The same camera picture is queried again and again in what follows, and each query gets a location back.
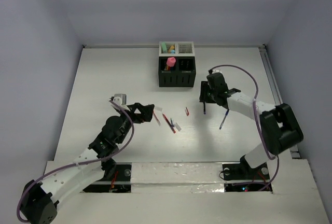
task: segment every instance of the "yellow marker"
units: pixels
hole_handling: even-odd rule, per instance
[[[175,49],[175,47],[172,45],[170,49],[168,50],[168,53],[171,53],[171,50]]]

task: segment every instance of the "teal marker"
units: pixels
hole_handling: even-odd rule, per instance
[[[165,43],[161,43],[161,50],[163,53],[167,53],[167,47]]]

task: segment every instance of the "marker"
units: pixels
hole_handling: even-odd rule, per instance
[[[169,127],[171,128],[171,130],[173,131],[173,133],[176,133],[176,131],[174,130],[174,128],[172,127],[171,123],[169,122],[169,120],[167,119],[165,114],[162,114],[162,116],[164,117],[164,120],[166,121],[166,123],[169,125]]]
[[[175,66],[176,58],[175,57],[168,57],[166,61],[166,68],[171,70],[172,67]]]
[[[172,50],[174,50],[174,49],[175,49],[175,47],[172,45],[172,46],[170,47],[170,49],[168,50],[168,53],[171,53]]]
[[[157,118],[155,111],[153,111],[153,115],[154,115],[154,118],[155,118],[156,122],[158,123],[158,125],[161,126],[161,123],[160,123],[159,119]]]
[[[167,47],[165,43],[161,43],[161,50],[163,53],[167,53]]]

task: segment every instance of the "white table surface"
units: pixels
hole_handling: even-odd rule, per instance
[[[258,99],[274,103],[258,48],[196,48],[196,80],[193,88],[158,86],[158,49],[84,49],[64,120],[55,161],[72,161],[91,143],[105,124],[117,113],[107,101],[115,93],[126,93],[127,104],[155,104],[168,118],[181,126],[173,134],[161,114],[159,127],[151,123],[135,126],[132,143],[117,162],[206,162],[238,161],[259,144],[255,124],[238,113],[230,113],[223,129],[219,125],[226,112],[207,104],[207,114],[199,103],[200,82],[208,69],[233,64],[247,69],[256,78]],[[223,68],[229,88],[254,95],[248,75],[235,68]],[[188,107],[190,115],[185,115]]]
[[[161,127],[154,120],[136,125],[132,143],[115,156],[117,162],[135,162],[135,167],[147,168],[150,165],[141,164],[153,162],[158,168],[163,166],[158,162],[238,161],[259,144],[254,122],[230,113],[220,131],[225,110],[207,105],[207,115],[203,115],[198,102],[200,81],[205,80],[207,70],[226,63],[252,73],[260,88],[259,100],[273,103],[258,48],[196,48],[197,75],[192,89],[158,87],[158,49],[84,49],[56,157],[48,162],[46,171],[72,161],[94,140],[105,120],[116,113],[107,102],[114,93],[126,93],[128,104],[163,107],[183,128],[173,134],[161,116]],[[254,94],[253,83],[241,71],[226,68],[223,73],[230,88]],[[328,223],[307,161],[292,160],[288,151],[280,160],[273,194],[172,193],[167,185],[169,174],[160,173],[160,183],[168,178],[164,180],[166,191],[145,188],[127,194],[80,193],[65,204],[54,223]],[[273,172],[275,162],[269,162],[268,167]]]

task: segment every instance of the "pen holder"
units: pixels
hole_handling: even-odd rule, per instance
[[[175,48],[175,53],[163,53],[163,47]],[[166,71],[166,62],[169,57],[175,57],[176,62]],[[159,44],[159,87],[190,87],[195,83],[196,64],[193,42],[161,42]]]

